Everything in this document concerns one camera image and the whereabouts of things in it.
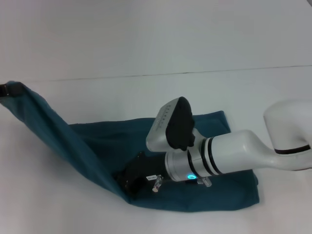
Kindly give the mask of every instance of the black stripe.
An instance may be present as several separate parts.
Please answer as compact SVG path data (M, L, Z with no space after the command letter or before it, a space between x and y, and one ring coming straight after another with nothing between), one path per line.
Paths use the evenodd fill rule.
M197 177L197 178L201 178L201 176L195 171L195 168L194 168L194 165L193 165L193 162L192 162L192 156L190 154L190 151L187 151L187 159L189 161L189 165L190 165L190 168L191 168L191 171L193 172L193 174Z
M210 159L210 162L211 162L211 165L212 165L213 169L217 173L222 174L222 172L219 171L219 169L216 167L216 164L215 164L215 161L214 161L214 158L213 158L213 153L212 153L212 150L211 150L212 141L213 141L213 137L209 138L209 140L208 140L208 156L209 156L209 159Z
M291 154L296 154L296 153L300 153L303 151L307 151L310 149L311 149L310 145L305 145L305 146L295 148L295 149L290 149L290 150L277 150L277 149L274 149L274 150L279 155L291 155Z
M215 175L212 170L209 168L209 165L207 163L207 160L205 158L205 143L206 143L207 139L203 139L203 141L201 142L201 147L200 147L200 156L201 156L201 159L203 160L203 164L204 164L204 167L206 169L206 171L211 174L211 175Z

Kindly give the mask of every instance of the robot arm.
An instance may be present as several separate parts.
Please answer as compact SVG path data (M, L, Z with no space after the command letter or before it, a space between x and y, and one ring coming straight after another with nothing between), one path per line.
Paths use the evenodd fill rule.
M256 168L306 169L312 167L311 119L312 102L309 101L283 101L269 107L264 120L274 147L272 150L250 130L211 138L202 136L194 128L188 101L180 97L160 109L146 138L150 151L164 152L165 155L159 156L158 160L152 157L158 162L152 164L148 163L149 157L142 157L141 163L136 159L124 174L134 165L141 165L141 169L136 167L136 175L128 173L128 179L124 180L129 181L130 174L134 184L139 177L148 181L153 178L153 191L158 191L163 180L197 179L210 186L209 176L231 172ZM143 164L151 168L142 170Z

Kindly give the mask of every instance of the teal cloth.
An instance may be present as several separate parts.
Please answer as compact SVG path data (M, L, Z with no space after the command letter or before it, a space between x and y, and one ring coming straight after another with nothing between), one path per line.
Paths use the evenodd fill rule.
M5 97L1 103L83 176L135 206L182 212L229 211L259 202L258 181L252 170L213 176L210 188L168 182L158 193L143 189L135 199L130 198L111 175L139 151L153 156L145 146L153 118L68 125L26 86L22 95ZM230 132L223 111L194 119L195 127L206 137Z

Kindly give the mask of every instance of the white table surface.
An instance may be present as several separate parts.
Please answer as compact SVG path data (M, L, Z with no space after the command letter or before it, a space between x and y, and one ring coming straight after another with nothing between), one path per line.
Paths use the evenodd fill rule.
M194 114L224 110L233 131L251 129L271 146L263 111L279 100L312 98L311 76L312 67L301 67L25 84L68 123L155 117L185 96ZM0 120L0 233L311 233L312 171L256 170L260 204L240 211L148 210L83 178L4 107Z
M1 0L0 81L312 65L306 0Z

